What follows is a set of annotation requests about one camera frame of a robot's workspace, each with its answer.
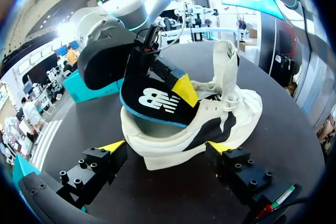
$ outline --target new balance logo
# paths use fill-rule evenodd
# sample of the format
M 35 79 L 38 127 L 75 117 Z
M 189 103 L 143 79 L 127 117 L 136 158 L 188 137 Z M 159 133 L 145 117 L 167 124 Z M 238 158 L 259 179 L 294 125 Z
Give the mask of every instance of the new balance logo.
M 147 88 L 143 90 L 143 96 L 139 98 L 139 102 L 147 107 L 159 110 L 161 106 L 169 113 L 174 113 L 179 103 L 180 98 L 172 96 L 168 97 L 168 94 L 157 89 Z

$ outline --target robotic arm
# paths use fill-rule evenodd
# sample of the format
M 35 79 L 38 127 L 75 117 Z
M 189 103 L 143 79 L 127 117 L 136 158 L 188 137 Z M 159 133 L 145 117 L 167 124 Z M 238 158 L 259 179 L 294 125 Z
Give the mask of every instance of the robotic arm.
M 73 14 L 70 22 L 75 25 L 75 38 L 84 48 L 78 69 L 88 88 L 101 89 L 124 77 L 135 39 L 148 35 L 151 24 L 172 1 L 111 0 Z M 298 6 L 297 0 L 281 1 L 289 8 Z
M 78 10 L 70 22 L 76 24 L 75 37 L 82 47 L 97 40 L 110 28 L 127 29 L 134 33 L 147 29 L 173 0 L 111 0 L 99 7 Z M 298 0 L 281 0 L 295 9 Z

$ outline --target cable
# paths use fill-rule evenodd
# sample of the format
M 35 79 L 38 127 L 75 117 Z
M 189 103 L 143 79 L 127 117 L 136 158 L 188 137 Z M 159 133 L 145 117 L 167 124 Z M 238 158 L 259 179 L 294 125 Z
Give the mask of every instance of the cable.
M 136 39 L 138 38 L 139 33 L 141 33 L 142 31 L 146 31 L 146 30 L 149 30 L 149 28 L 141 29 L 140 31 L 138 31 L 136 34 Z
M 183 0 L 183 15 L 185 16 L 185 0 Z M 180 36 L 182 35 L 183 33 L 183 30 L 184 30 L 184 27 L 185 27 L 185 18 L 183 19 L 183 22 L 182 22 L 182 28 L 181 28 L 181 32 L 179 33 L 178 37 L 176 39 L 174 39 L 169 45 L 167 45 L 166 47 L 163 47 L 163 48 L 159 48 L 157 51 L 162 51 L 162 50 L 165 50 L 167 49 L 168 47 L 171 47 L 172 45 L 174 45 L 180 38 Z
M 308 200 L 309 200 L 308 197 L 306 197 L 306 198 L 298 198 L 298 199 L 295 199 L 295 200 L 290 201 L 290 202 L 288 202 L 288 203 L 281 204 L 281 205 L 278 206 L 277 208 L 274 208 L 274 209 L 271 210 L 270 212 L 267 212 L 266 214 L 264 214 L 263 216 L 261 216 L 261 217 L 258 218 L 258 219 L 253 220 L 253 221 L 250 222 L 249 224 L 257 224 L 257 223 L 261 222 L 262 220 L 266 219 L 267 217 L 271 216 L 271 215 L 274 214 L 275 212 L 281 211 L 281 210 L 283 210 L 284 208 L 287 208 L 287 207 L 290 207 L 290 206 L 293 206 L 293 205 L 296 205 L 296 204 L 306 203 Z

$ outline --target shoe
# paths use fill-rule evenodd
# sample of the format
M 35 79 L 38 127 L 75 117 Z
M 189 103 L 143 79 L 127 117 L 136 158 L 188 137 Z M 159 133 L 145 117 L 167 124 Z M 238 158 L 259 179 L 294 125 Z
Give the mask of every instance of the shoe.
M 219 41 L 214 46 L 213 61 L 213 81 L 193 82 L 202 99 L 187 127 L 152 122 L 122 107 L 123 135 L 131 148 L 144 157 L 148 170 L 186 162 L 205 151 L 206 141 L 237 148 L 256 127 L 263 105 L 255 91 L 241 90 L 236 85 L 237 49 L 230 41 Z

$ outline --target teal box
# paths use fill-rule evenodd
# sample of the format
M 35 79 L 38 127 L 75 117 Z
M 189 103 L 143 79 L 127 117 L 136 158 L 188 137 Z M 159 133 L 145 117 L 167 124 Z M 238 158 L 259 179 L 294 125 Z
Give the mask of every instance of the teal box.
M 86 87 L 84 81 L 79 75 L 78 70 L 76 70 L 67 79 L 65 79 L 64 86 L 71 95 L 72 99 L 76 103 L 80 103 L 98 97 L 103 97 L 105 95 L 118 93 L 120 91 L 122 81 L 123 79 L 120 79 L 102 89 L 91 90 Z

